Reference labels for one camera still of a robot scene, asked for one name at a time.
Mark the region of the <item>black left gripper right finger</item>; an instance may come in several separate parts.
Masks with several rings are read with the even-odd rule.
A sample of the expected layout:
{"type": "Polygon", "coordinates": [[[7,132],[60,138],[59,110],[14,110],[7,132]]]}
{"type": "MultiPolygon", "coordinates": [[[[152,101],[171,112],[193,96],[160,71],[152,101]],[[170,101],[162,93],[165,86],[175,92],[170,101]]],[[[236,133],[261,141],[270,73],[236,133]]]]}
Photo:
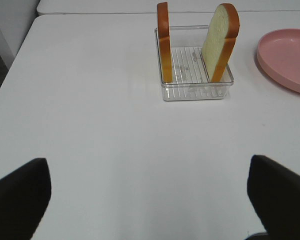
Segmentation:
{"type": "Polygon", "coordinates": [[[300,240],[300,175],[265,155],[253,155],[247,195],[266,238],[300,240]]]}

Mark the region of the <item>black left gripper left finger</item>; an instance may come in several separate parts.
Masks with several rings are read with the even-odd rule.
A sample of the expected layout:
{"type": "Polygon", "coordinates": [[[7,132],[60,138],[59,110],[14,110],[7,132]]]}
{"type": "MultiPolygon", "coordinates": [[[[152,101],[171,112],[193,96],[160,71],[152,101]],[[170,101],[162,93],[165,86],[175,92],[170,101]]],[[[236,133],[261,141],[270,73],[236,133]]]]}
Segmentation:
{"type": "Polygon", "coordinates": [[[35,158],[0,179],[0,240],[30,240],[52,195],[47,160],[35,158]]]}

